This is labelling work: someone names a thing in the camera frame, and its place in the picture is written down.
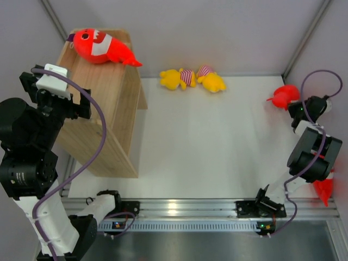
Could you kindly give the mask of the red shark plush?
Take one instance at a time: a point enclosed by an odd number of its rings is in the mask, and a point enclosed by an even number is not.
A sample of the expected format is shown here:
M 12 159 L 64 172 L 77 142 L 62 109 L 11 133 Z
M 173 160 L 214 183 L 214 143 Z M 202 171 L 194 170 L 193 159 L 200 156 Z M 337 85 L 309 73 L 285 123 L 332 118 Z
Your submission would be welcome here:
M 86 28 L 71 33 L 66 41 L 73 44 L 77 54 L 92 64 L 108 61 L 141 67 L 133 51 L 121 40 L 98 29 Z
M 323 181 L 315 181 L 313 187 L 319 199 L 328 207 L 328 200 L 333 192 L 334 168 L 331 168 L 329 175 Z
M 272 104 L 284 110 L 288 110 L 288 106 L 292 101 L 298 101 L 300 99 L 300 92 L 294 85 L 284 85 L 277 88 L 273 96 L 266 101 L 271 101 Z

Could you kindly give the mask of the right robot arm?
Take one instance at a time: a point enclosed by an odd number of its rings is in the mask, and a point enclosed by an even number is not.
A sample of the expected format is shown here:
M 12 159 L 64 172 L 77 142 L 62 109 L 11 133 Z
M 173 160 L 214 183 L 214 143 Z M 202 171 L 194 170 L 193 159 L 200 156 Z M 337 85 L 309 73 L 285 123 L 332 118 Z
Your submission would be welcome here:
M 259 189 L 254 211 L 263 217 L 280 216 L 284 201 L 299 187 L 324 181 L 330 174 L 343 142 L 323 132 L 316 121 L 329 108 L 328 96 L 311 96 L 288 106 L 291 127 L 299 140 L 287 161 L 288 172 L 277 181 Z

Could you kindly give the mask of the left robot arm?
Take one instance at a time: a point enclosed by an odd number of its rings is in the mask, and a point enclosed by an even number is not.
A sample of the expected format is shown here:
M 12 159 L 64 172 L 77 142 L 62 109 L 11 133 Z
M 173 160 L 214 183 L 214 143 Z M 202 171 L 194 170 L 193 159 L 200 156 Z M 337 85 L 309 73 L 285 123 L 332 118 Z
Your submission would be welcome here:
M 66 119 L 89 119 L 98 108 L 90 90 L 80 89 L 75 104 L 65 75 L 35 67 L 20 81 L 36 107 L 20 98 L 1 103 L 1 185 L 24 211 L 41 243 L 38 260 L 81 260 L 94 243 L 99 223 L 117 217 L 123 204 L 115 190 L 97 194 L 76 215 L 67 215 L 59 194 L 62 184 L 52 147 Z

